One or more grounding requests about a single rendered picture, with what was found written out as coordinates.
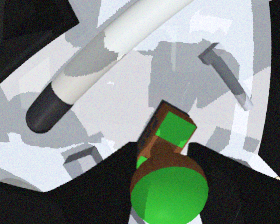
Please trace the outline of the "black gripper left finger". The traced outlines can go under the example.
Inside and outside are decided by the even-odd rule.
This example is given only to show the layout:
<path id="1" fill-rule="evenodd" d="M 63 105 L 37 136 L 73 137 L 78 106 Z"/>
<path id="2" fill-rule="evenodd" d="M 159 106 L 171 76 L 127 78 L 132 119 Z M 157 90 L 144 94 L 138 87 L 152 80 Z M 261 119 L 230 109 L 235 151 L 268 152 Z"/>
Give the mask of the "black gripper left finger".
<path id="1" fill-rule="evenodd" d="M 48 192 L 0 181 L 0 224 L 128 224 L 137 141 Z"/>

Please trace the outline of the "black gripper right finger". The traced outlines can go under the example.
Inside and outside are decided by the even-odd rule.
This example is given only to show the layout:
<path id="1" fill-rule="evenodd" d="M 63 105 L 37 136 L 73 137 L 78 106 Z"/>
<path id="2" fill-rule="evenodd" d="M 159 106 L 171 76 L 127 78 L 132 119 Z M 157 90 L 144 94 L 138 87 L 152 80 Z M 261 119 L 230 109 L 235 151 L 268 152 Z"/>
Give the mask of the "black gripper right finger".
<path id="1" fill-rule="evenodd" d="M 187 156 L 207 176 L 203 224 L 280 224 L 280 180 L 200 143 L 189 143 Z"/>

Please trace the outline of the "white mug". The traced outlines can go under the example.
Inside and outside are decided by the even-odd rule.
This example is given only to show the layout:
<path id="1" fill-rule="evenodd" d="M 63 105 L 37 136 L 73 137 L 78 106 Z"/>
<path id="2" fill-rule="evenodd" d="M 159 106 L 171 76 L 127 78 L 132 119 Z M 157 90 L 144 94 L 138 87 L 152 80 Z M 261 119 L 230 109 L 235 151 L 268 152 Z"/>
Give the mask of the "white mug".
<path id="1" fill-rule="evenodd" d="M 2 183 L 7 183 L 7 184 L 11 184 L 11 185 L 14 185 L 14 186 L 20 186 L 20 188 L 27 188 L 27 189 L 34 189 L 34 190 L 39 190 L 39 189 L 36 189 L 35 186 L 32 186 L 28 183 L 24 183 L 24 181 L 20 181 L 18 179 L 3 179 L 3 180 L 0 180 L 2 181 Z M 39 190 L 40 192 L 40 190 Z"/>

